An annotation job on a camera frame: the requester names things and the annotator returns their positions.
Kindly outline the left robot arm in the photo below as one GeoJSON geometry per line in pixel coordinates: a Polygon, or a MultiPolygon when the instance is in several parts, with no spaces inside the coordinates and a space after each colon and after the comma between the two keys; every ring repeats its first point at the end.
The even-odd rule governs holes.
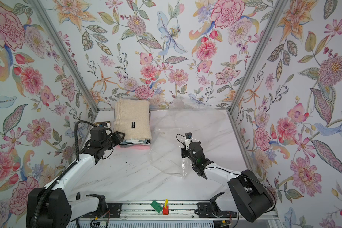
{"type": "Polygon", "coordinates": [[[91,129],[90,139],[80,150],[78,158],[57,178],[42,188],[33,189],[28,195],[26,226],[28,228],[65,228],[83,215],[106,213],[108,206],[100,194],[88,194],[69,200],[69,194],[83,176],[102,160],[106,151],[124,141],[125,134],[111,132],[97,126],[91,129]]]}

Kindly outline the cream blanket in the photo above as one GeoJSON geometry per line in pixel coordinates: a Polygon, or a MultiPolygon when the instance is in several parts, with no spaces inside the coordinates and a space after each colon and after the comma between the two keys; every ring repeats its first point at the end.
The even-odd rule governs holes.
{"type": "Polygon", "coordinates": [[[114,131],[124,133],[125,140],[151,140],[150,103],[120,99],[115,105],[114,131]]]}

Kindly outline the clear plastic vacuum bag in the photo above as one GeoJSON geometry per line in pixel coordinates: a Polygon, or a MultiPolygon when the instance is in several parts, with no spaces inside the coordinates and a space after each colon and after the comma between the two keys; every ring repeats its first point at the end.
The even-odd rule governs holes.
{"type": "Polygon", "coordinates": [[[229,129],[224,122],[225,110],[198,104],[190,98],[173,100],[165,116],[155,122],[148,155],[149,163],[158,171],[185,178],[192,169],[191,143],[200,143],[204,152],[211,150],[219,130],[229,129]]]}

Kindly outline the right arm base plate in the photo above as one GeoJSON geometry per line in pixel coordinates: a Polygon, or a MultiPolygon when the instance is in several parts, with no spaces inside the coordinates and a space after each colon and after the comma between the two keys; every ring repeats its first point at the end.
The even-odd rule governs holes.
{"type": "Polygon", "coordinates": [[[229,218],[231,215],[227,211],[221,211],[211,202],[198,202],[194,213],[199,218],[229,218]]]}

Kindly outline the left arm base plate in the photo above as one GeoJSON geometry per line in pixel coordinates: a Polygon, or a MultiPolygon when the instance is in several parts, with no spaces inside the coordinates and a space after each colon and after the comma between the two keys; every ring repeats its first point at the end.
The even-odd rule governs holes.
{"type": "Polygon", "coordinates": [[[82,219],[93,219],[93,218],[100,218],[103,216],[103,218],[110,218],[110,219],[119,219],[120,214],[122,210],[122,203],[107,203],[107,206],[105,209],[97,209],[94,212],[87,213],[83,215],[81,218],[82,219]]]}

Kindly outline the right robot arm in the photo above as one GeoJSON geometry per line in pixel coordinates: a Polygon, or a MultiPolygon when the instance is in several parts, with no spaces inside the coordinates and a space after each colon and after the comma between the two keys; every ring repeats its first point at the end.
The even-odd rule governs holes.
{"type": "Polygon", "coordinates": [[[206,158],[201,142],[187,139],[182,143],[182,158],[191,161],[192,169],[206,180],[228,187],[230,193],[220,192],[206,205],[198,208],[198,214],[221,218],[225,214],[240,214],[248,222],[256,221],[261,215],[275,209],[276,200],[250,170],[241,172],[228,170],[206,158]]]}

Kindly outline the pink blanket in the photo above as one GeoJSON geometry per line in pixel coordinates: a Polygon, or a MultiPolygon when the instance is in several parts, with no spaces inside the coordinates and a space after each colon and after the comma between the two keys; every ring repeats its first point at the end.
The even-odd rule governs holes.
{"type": "Polygon", "coordinates": [[[122,149],[132,149],[132,150],[149,150],[150,145],[145,144],[128,144],[128,145],[120,145],[122,149]]]}

